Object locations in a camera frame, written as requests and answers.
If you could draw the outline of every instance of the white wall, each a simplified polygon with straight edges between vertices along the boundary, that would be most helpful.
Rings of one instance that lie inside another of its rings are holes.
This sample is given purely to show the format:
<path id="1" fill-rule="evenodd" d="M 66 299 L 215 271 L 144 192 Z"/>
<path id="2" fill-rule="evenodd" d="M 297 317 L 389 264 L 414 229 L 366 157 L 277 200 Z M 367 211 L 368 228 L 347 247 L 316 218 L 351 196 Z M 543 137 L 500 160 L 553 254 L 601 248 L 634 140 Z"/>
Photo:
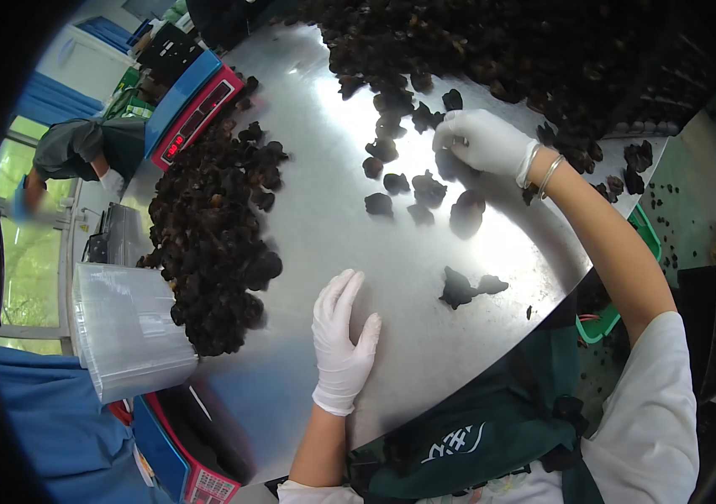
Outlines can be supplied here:
<path id="1" fill-rule="evenodd" d="M 117 49 L 74 27 L 86 19 L 103 16 L 133 32 L 140 21 L 123 10 L 126 0 L 89 0 L 81 6 L 50 43 L 36 71 L 79 93 L 105 101 L 134 62 Z"/>
<path id="2" fill-rule="evenodd" d="M 88 0 L 72 15 L 70 22 L 78 24 L 95 16 L 103 16 L 124 30 L 134 33 L 134 30 L 140 27 L 140 20 L 122 8 L 125 2 L 126 0 Z"/>
<path id="3" fill-rule="evenodd" d="M 74 26 L 66 26 L 50 43 L 36 71 L 105 102 L 131 63 L 113 47 Z"/>

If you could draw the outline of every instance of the green apron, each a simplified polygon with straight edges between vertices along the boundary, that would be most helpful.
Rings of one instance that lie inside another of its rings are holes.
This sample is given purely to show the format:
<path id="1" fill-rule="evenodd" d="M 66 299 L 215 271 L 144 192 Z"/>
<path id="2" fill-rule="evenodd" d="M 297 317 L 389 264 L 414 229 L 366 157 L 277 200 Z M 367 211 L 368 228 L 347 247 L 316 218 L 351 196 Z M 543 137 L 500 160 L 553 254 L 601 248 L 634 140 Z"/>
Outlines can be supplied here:
<path id="1" fill-rule="evenodd" d="M 359 451 L 353 487 L 373 502 L 412 502 L 483 486 L 540 460 L 562 471 L 565 504 L 603 504 L 580 451 L 588 426 L 572 397 L 576 328 L 534 331 L 454 395 L 388 434 L 383 461 Z"/>

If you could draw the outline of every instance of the white sleeve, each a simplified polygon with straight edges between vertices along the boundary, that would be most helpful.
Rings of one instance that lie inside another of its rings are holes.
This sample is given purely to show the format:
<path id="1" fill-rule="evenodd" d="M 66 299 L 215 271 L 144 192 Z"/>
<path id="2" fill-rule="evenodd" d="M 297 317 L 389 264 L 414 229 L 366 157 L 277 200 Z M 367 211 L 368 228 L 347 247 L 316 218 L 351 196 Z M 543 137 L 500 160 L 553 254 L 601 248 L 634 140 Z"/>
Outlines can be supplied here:
<path id="1" fill-rule="evenodd" d="M 660 314 L 632 348 L 582 454 L 605 502 L 686 502 L 699 470 L 686 329 Z"/>
<path id="2" fill-rule="evenodd" d="M 315 488 L 287 480 L 276 488 L 280 504 L 363 504 L 363 499 L 351 488 L 325 486 Z"/>

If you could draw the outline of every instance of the white shirt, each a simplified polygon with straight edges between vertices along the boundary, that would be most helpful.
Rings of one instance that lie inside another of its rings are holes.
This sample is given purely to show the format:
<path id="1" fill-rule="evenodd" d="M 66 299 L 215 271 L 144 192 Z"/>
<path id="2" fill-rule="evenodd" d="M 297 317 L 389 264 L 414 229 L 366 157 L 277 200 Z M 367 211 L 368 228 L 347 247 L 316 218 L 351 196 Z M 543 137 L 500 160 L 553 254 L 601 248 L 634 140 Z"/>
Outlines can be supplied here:
<path id="1" fill-rule="evenodd" d="M 687 502 L 699 470 L 695 413 L 683 320 L 669 311 L 655 317 L 635 343 L 619 383 L 605 400 L 599 429 L 582 440 L 582 458 L 605 502 Z M 545 472 L 539 461 L 531 469 L 462 497 L 418 504 L 563 502 L 561 473 Z M 349 488 L 311 488 L 291 480 L 278 493 L 281 504 L 363 502 Z"/>

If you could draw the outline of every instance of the green crate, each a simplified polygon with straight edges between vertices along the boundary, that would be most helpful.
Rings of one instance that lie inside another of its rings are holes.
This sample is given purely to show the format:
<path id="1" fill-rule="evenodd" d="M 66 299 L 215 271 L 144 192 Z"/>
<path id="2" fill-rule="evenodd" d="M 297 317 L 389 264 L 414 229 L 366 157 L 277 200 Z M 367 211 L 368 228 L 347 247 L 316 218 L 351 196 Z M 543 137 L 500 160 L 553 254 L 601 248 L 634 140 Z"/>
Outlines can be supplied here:
<path id="1" fill-rule="evenodd" d="M 637 232 L 641 238 L 644 239 L 647 247 L 655 256 L 655 259 L 661 260 L 661 241 L 655 234 L 655 230 L 649 224 L 647 215 L 640 205 L 635 205 L 635 210 L 632 211 L 628 221 L 635 224 L 638 227 Z M 621 318 L 618 311 L 616 311 L 613 303 L 607 305 L 604 310 L 599 310 L 593 315 L 598 315 L 598 320 L 586 320 L 581 322 L 579 317 L 576 318 L 576 329 L 579 331 L 579 336 L 585 340 L 587 344 L 593 344 L 610 334 L 615 324 Z"/>

